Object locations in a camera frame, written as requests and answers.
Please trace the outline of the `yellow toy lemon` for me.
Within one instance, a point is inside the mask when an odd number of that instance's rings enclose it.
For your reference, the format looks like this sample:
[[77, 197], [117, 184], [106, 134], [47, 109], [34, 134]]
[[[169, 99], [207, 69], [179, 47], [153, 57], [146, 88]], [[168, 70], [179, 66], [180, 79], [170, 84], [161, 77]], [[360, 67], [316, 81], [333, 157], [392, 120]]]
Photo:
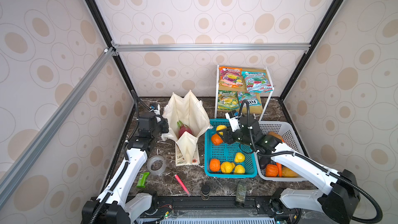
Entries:
[[226, 130], [226, 129], [227, 129], [227, 126], [225, 126], [225, 125], [218, 125], [217, 128], [216, 128], [216, 133], [217, 133], [218, 135], [223, 136], [224, 130]]

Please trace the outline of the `pink dragon fruit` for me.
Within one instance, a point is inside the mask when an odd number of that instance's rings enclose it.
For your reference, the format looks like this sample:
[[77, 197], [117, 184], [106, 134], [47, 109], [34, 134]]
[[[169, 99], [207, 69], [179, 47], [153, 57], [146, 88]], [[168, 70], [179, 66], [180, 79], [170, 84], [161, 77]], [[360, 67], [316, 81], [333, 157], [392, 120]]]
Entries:
[[178, 137], [179, 138], [182, 137], [182, 135], [184, 133], [186, 133], [186, 132], [190, 133], [191, 135], [193, 135], [193, 132], [192, 132], [191, 128], [189, 126], [187, 126], [186, 124], [184, 124], [181, 120], [177, 121], [177, 126], [179, 128], [179, 130], [178, 130]]

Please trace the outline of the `cream canvas grocery bag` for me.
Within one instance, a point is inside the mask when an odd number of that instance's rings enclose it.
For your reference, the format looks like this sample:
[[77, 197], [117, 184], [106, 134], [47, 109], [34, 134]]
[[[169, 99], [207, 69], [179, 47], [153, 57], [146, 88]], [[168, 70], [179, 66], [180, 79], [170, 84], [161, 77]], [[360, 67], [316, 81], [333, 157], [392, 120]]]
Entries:
[[[198, 141], [210, 129], [210, 120], [202, 101], [192, 91], [183, 97], [173, 93], [164, 107], [163, 117], [168, 120], [169, 132], [162, 134], [161, 139], [175, 142], [175, 165], [179, 167], [200, 164]], [[178, 120], [189, 126], [193, 135], [186, 132], [179, 138]]]

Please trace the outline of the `orange fruits candy bag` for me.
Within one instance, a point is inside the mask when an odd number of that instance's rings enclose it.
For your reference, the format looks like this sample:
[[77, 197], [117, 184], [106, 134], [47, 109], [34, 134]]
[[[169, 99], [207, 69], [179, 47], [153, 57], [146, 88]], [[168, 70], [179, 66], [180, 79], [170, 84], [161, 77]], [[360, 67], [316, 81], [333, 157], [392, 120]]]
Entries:
[[242, 87], [242, 69], [225, 66], [219, 67], [219, 85], [229, 88]]

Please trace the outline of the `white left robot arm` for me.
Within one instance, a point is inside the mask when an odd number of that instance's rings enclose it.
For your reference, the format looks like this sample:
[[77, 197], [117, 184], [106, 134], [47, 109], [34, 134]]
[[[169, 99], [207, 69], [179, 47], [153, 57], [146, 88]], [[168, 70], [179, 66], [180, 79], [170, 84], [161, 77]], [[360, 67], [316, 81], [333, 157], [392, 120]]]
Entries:
[[125, 141], [119, 169], [99, 196], [84, 205], [83, 224], [133, 224], [142, 213], [157, 208], [155, 191], [141, 192], [130, 201], [127, 197], [148, 159], [153, 141], [168, 130], [168, 121], [157, 110], [138, 117], [136, 129]]

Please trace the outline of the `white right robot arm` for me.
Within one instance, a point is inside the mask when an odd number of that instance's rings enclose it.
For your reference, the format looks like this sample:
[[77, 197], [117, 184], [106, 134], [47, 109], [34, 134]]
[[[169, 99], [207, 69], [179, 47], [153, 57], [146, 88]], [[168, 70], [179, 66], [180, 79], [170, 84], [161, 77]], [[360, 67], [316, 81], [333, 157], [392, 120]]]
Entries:
[[[226, 119], [230, 126], [221, 130], [224, 142], [247, 145], [256, 156], [279, 163], [316, 186], [315, 190], [277, 189], [270, 200], [275, 214], [301, 208], [324, 213], [339, 224], [349, 224], [352, 220], [363, 224], [382, 221], [380, 205], [358, 186], [355, 175], [350, 171], [339, 172], [323, 166], [295, 151], [282, 139], [264, 134], [259, 122], [249, 114], [231, 111], [226, 113]], [[354, 216], [361, 197], [374, 206], [375, 217], [362, 219]]]

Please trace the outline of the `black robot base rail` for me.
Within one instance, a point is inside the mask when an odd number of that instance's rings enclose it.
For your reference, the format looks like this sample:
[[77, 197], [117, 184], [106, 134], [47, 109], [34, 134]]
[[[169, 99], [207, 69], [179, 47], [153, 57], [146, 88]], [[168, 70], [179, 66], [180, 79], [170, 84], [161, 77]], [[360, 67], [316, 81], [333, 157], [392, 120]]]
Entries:
[[239, 204], [234, 196], [159, 197], [139, 193], [125, 206], [115, 200], [101, 204], [88, 201], [82, 210], [83, 224], [305, 224], [333, 221], [323, 213], [286, 208], [270, 196], [248, 196]]

